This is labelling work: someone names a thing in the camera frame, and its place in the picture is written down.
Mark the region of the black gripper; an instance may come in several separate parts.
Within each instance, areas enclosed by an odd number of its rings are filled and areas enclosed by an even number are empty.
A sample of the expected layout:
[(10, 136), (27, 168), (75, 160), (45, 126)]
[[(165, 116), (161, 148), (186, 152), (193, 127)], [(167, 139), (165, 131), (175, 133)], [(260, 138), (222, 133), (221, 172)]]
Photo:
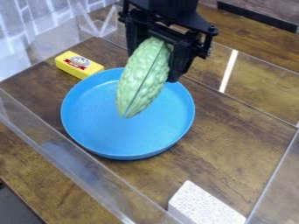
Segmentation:
[(119, 21), (126, 25), (127, 52), (133, 55), (149, 37), (173, 44), (169, 82), (187, 73), (194, 58), (211, 54), (219, 29), (198, 13), (199, 0), (123, 0)]

